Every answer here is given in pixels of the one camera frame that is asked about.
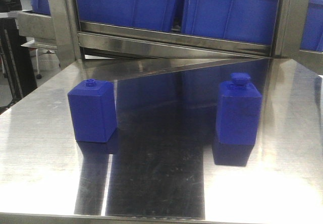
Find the floor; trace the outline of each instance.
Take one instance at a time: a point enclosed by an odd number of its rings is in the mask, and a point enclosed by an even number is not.
[[[46,50],[39,50],[39,67],[41,79],[36,79],[37,86],[39,87],[48,79],[56,75],[61,69],[59,67],[59,60],[55,54],[46,53]],[[31,60],[33,63],[34,74],[37,75],[36,56],[35,51],[30,52]],[[0,107],[8,105],[12,100],[11,91],[9,88],[8,80],[2,73],[0,67]]]

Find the stainless steel table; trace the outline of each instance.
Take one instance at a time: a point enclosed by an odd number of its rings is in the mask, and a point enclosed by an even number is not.
[[[215,165],[231,72],[263,93],[261,120]],[[67,93],[87,78],[115,86],[106,144],[74,139]],[[74,63],[0,116],[0,223],[323,223],[321,89],[293,60]]]

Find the bottle cap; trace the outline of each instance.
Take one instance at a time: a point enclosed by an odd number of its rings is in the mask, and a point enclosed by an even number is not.
[[[96,85],[95,79],[85,80],[85,86],[86,87],[94,87],[95,85]]]
[[[246,85],[250,83],[250,75],[247,73],[232,73],[231,74],[231,81],[235,85]]]

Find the stainless steel frame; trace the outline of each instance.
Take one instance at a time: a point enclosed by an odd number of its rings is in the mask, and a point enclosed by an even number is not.
[[[322,53],[299,49],[308,0],[280,0],[272,45],[79,21],[75,0],[49,0],[49,4],[51,16],[21,13],[20,31],[36,38],[32,46],[56,46],[63,68],[83,58],[80,47],[94,55],[125,58],[294,58],[316,71],[323,61]]]

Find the blue bottle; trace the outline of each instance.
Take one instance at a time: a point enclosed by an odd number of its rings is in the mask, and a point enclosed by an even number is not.
[[[68,99],[75,139],[107,142],[117,127],[113,84],[84,80],[68,93]]]
[[[232,73],[220,84],[217,133],[222,144],[254,145],[262,95],[246,73]]]

